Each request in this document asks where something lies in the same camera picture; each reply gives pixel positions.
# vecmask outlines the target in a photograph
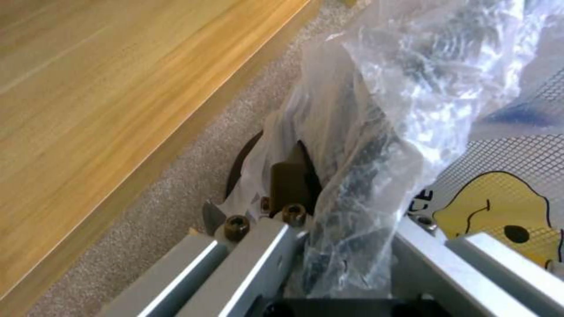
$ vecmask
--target clear plastic wrap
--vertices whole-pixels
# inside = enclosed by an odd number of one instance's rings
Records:
[[[306,245],[310,297],[385,296],[410,200],[465,150],[473,121],[519,95],[559,0],[372,3],[305,51],[302,78],[220,208],[259,215],[270,167],[303,141],[323,190]]]

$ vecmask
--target wooden table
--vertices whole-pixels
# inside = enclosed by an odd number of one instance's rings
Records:
[[[318,2],[0,2],[0,315],[24,313]]]

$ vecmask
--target hex bolt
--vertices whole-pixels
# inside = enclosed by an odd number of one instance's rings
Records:
[[[247,232],[249,232],[249,229],[249,220],[242,215],[232,215],[225,220],[225,224],[223,225],[225,237],[233,242],[241,241]]]
[[[282,220],[292,227],[303,226],[306,217],[306,208],[300,204],[289,204],[282,208]]]

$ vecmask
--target screw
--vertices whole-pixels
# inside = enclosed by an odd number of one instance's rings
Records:
[[[270,198],[261,197],[261,209],[262,210],[270,210]]]
[[[241,241],[247,232],[249,232],[249,229],[249,220],[242,215],[232,215],[225,220],[225,224],[223,225],[225,237],[233,242]]]
[[[425,215],[410,215],[410,218],[413,219],[421,228],[425,229],[425,231],[432,235],[437,230],[437,224],[431,218]]]
[[[292,227],[303,226],[306,216],[306,208],[300,204],[289,204],[282,208],[282,220]]]

